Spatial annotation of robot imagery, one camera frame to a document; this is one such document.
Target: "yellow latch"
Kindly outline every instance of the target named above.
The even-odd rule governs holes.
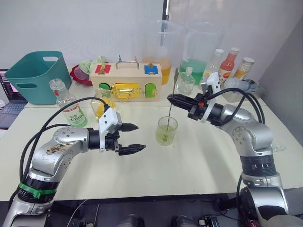
[[[139,84],[115,84],[112,86],[112,93],[116,98],[138,98],[140,97]]]

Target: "cable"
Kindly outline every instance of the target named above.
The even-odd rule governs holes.
[[[49,127],[46,127],[45,131],[46,131],[46,130],[49,130],[49,129],[51,129],[51,128],[54,128],[54,127],[58,127],[58,126],[70,126],[70,125],[69,125],[69,124],[54,124],[54,125],[51,125],[51,126],[49,126]],[[36,138],[37,134],[38,134],[38,133],[36,133],[36,135],[34,135],[34,136],[30,139],[30,141],[25,145],[25,147],[24,147],[24,149],[23,149],[23,152],[22,152],[22,154],[21,154],[20,166],[19,166],[19,177],[20,177],[20,180],[21,180],[22,177],[23,177],[23,163],[24,163],[24,159],[25,159],[25,154],[26,154],[27,149],[28,149],[28,147],[30,146],[30,144],[31,144],[31,143],[33,142],[33,140]],[[11,205],[12,205],[12,203],[13,203],[13,199],[14,199],[15,195],[18,193],[18,191],[19,191],[19,188],[17,188],[17,189],[13,192],[13,194],[11,195],[11,197],[10,197],[10,199],[9,199],[9,209],[10,209],[10,207],[11,207]]]
[[[240,174],[238,184],[237,184],[237,191],[236,191],[236,205],[237,205],[237,210],[239,217],[241,218],[241,210],[240,210],[240,203],[239,203],[239,197],[240,197],[240,185],[242,182],[242,174]]]
[[[31,164],[31,161],[32,161],[32,158],[33,158],[33,155],[34,155],[34,152],[35,152],[37,143],[38,143],[38,141],[39,141],[39,139],[40,139],[42,133],[45,131],[47,125],[52,121],[52,119],[54,119],[55,116],[57,116],[59,113],[61,113],[61,111],[63,111],[64,109],[68,108],[69,106],[74,105],[74,104],[76,104],[76,103],[78,103],[78,102],[81,102],[81,101],[84,101],[84,100],[91,100],[91,99],[98,100],[98,101],[102,102],[103,105],[104,105],[104,110],[105,110],[105,111],[109,108],[108,104],[107,104],[105,101],[103,101],[101,98],[96,98],[96,97],[81,98],[81,99],[78,99],[78,100],[76,100],[76,101],[74,101],[74,102],[71,102],[71,103],[67,104],[66,106],[62,107],[60,110],[58,110],[57,112],[55,112],[55,113],[46,121],[46,123],[42,126],[41,130],[40,130],[40,131],[38,132],[38,134],[36,135],[36,139],[35,139],[35,141],[34,141],[34,144],[33,144],[32,148],[31,148],[31,151],[30,151],[29,156],[28,156],[27,165],[26,165],[26,167],[25,167],[25,170],[24,170],[24,173],[23,173],[23,177],[22,177],[22,179],[21,179],[21,182],[24,182],[25,179],[26,179],[26,176],[27,176],[27,174],[28,174],[29,167],[30,167],[30,164]]]
[[[226,217],[226,218],[229,218],[229,219],[232,219],[232,220],[235,220],[235,221],[239,221],[239,222],[241,222],[241,223],[242,223],[242,221],[241,221],[241,220],[239,220],[239,219],[232,218],[232,217],[229,217],[229,216],[225,215],[226,213],[222,213],[222,212],[220,211],[220,209],[219,209],[219,212],[220,212],[220,214],[221,214],[222,216],[224,216],[224,217]]]
[[[96,215],[95,215],[95,220],[94,220],[93,227],[95,227],[95,224],[96,224],[96,221],[97,221],[98,212],[99,212],[99,207],[100,207],[100,204],[98,204],[98,206],[97,206],[97,210],[96,210]]]
[[[252,97],[252,99],[256,102],[258,108],[259,108],[259,111],[261,113],[261,117],[262,117],[262,123],[265,124],[265,116],[264,116],[264,113],[263,113],[263,110],[262,110],[262,107],[259,103],[259,101],[257,100],[257,98],[252,94],[252,93],[247,93],[250,97]]]
[[[206,215],[203,215],[200,219],[205,218],[207,216],[221,216],[221,215],[222,214],[206,214]]]
[[[261,115],[260,115],[260,112],[259,112],[259,109],[258,107],[256,106],[256,104],[254,103],[253,99],[251,98],[250,95],[248,95],[248,93],[244,92],[243,90],[241,89],[238,89],[238,88],[235,88],[235,87],[232,87],[232,88],[227,88],[227,89],[224,89],[222,91],[219,91],[209,97],[206,98],[206,100],[210,100],[210,99],[213,99],[213,98],[216,98],[226,92],[229,92],[229,91],[237,91],[239,93],[241,93],[243,96],[245,96],[245,98],[247,98],[247,100],[251,103],[252,107],[254,108],[256,114],[257,114],[257,117],[258,117],[258,121],[260,123],[262,123],[262,119],[261,119]]]
[[[19,191],[19,188],[17,187],[17,189],[12,193],[12,195],[10,196],[10,199],[9,199],[9,209],[10,209],[10,207],[11,207],[11,205],[12,205],[12,203],[13,203],[13,199],[15,198],[15,195],[17,195],[17,193],[18,193],[18,191]]]
[[[67,223],[66,227],[68,227],[71,223],[72,218],[74,217],[76,211],[79,209],[80,206],[82,206],[83,203],[85,203],[87,200],[83,201],[82,203],[80,203],[80,205],[75,209],[75,211],[73,212],[73,214],[71,215],[71,218],[69,220],[69,222]]]
[[[49,130],[51,128],[54,128],[54,127],[58,127],[58,126],[70,126],[69,124],[54,124],[54,125],[51,125],[51,126],[48,126],[46,127],[46,130]],[[37,137],[38,133],[36,133],[30,140],[29,142],[25,145],[24,149],[23,149],[23,152],[21,154],[21,159],[20,159],[20,166],[19,166],[19,176],[20,176],[20,180],[22,179],[23,177],[23,164],[24,164],[24,159],[25,159],[25,154],[27,152],[27,149],[28,147],[30,146],[30,144],[34,141],[34,139]]]
[[[232,115],[228,115],[228,116],[225,118],[225,120],[223,121],[222,125],[227,124],[228,122],[230,122],[230,121],[233,119],[233,117],[234,117],[234,116],[237,114],[237,112],[239,111],[239,109],[240,109],[242,103],[244,102],[244,100],[245,100],[245,96],[242,97],[242,99],[240,100],[240,102],[239,102],[237,108],[234,110],[234,112],[232,113]]]

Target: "teal plastic basket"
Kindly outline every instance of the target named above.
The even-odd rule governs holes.
[[[6,73],[8,81],[35,105],[56,103],[49,87],[52,79],[61,79],[67,88],[71,85],[63,55],[60,51],[37,51],[25,55]]]

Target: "basket handle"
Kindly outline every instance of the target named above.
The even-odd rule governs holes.
[[[58,61],[58,57],[56,57],[56,56],[44,56],[44,57],[42,57],[42,59],[44,60],[44,61],[52,61],[52,62],[56,62],[56,61]]]
[[[21,89],[37,88],[37,85],[34,83],[18,83],[16,85],[18,88],[21,88]]]

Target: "green band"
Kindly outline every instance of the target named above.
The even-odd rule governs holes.
[[[38,198],[38,199],[40,198],[41,195],[49,195],[49,194],[56,193],[56,189],[51,189],[51,190],[35,189],[35,188],[31,188],[31,187],[23,184],[22,182],[19,183],[18,187],[27,192],[32,193],[34,198]]]

